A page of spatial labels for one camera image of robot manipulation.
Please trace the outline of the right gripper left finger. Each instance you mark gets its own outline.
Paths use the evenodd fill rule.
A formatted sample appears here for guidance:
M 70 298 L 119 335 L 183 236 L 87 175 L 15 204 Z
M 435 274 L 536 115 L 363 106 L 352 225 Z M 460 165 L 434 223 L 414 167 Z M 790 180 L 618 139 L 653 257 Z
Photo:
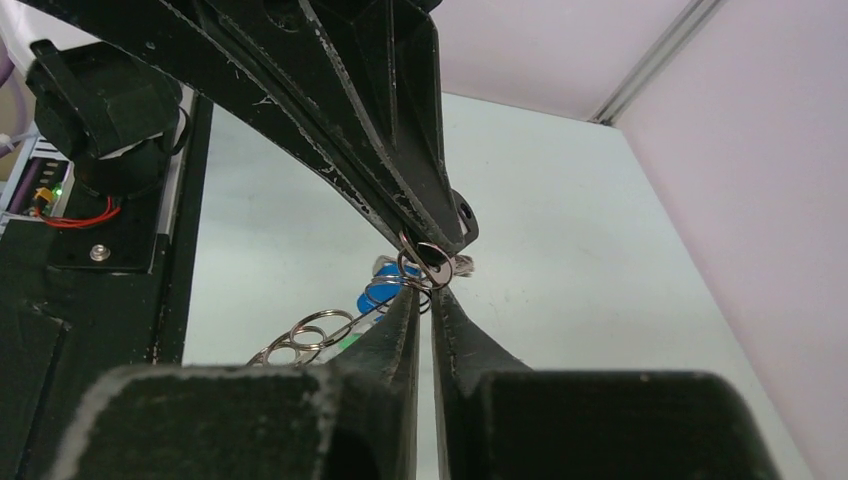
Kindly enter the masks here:
M 310 366 L 125 366 L 83 396 L 50 479 L 412 479 L 419 296 Z

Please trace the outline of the keyring with tagged keys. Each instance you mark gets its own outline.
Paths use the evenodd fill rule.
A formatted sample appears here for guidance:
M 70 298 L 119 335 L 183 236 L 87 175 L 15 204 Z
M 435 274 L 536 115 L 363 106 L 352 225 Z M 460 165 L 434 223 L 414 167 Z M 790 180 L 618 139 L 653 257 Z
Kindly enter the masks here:
M 325 309 L 297 321 L 288 330 L 256 352 L 248 367 L 270 367 L 272 357 L 281 350 L 293 353 L 290 366 L 325 364 L 351 347 L 388 314 L 395 298 L 404 289 L 421 295 L 418 311 L 432 308 L 436 291 L 447 287 L 457 277 L 470 277 L 475 272 L 471 256 L 450 256 L 430 242 L 414 242 L 402 232 L 400 249 L 393 256 L 378 257 L 372 277 L 357 300 L 358 311 Z

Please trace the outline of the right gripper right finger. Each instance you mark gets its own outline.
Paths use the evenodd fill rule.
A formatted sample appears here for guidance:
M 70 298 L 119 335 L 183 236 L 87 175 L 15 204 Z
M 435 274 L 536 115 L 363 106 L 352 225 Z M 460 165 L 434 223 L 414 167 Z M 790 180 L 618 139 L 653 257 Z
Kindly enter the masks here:
M 444 479 L 777 479 L 724 378 L 686 370 L 535 370 L 432 298 Z

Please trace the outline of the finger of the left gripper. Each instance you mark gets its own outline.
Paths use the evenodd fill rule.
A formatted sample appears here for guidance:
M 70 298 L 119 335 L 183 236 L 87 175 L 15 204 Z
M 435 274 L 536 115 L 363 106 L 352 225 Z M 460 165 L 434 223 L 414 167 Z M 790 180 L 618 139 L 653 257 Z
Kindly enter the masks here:
M 389 240 L 473 240 L 445 165 L 432 1 L 200 1 L 202 30 L 331 166 Z
M 62 153 L 175 127 L 188 87 L 322 177 L 393 243 L 438 241 L 432 1 L 23 1 L 19 65 Z

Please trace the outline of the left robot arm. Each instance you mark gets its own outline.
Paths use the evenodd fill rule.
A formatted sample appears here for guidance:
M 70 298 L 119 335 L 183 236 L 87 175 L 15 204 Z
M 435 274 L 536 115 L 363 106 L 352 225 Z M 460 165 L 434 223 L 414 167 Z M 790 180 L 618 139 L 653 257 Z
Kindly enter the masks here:
M 321 176 L 387 240 L 479 234 L 445 167 L 431 1 L 37 1 L 93 36 L 33 43 L 37 116 L 90 159 L 173 128 L 177 88 Z

